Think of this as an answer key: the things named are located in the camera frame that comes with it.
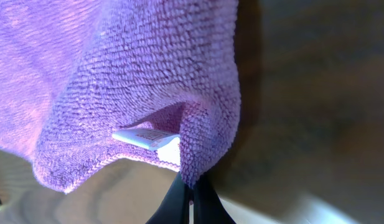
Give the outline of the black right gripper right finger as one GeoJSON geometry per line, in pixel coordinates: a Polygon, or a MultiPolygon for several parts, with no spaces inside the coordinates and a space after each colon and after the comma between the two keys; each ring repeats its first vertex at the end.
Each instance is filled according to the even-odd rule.
{"type": "Polygon", "coordinates": [[[194,185],[193,201],[194,224],[236,224],[223,207],[206,174],[194,185]]]}

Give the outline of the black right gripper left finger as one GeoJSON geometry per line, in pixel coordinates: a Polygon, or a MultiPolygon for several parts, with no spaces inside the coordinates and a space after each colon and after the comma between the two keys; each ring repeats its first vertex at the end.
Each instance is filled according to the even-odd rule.
{"type": "Polygon", "coordinates": [[[178,172],[160,206],[146,224],[189,224],[191,190],[178,172]]]}

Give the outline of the purple microfiber cloth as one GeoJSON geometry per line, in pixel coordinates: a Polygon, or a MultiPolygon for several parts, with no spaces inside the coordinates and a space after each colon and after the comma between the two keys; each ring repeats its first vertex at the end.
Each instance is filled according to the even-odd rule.
{"type": "Polygon", "coordinates": [[[240,120],[236,1],[0,1],[0,150],[69,193],[120,158],[193,185],[240,120]]]}

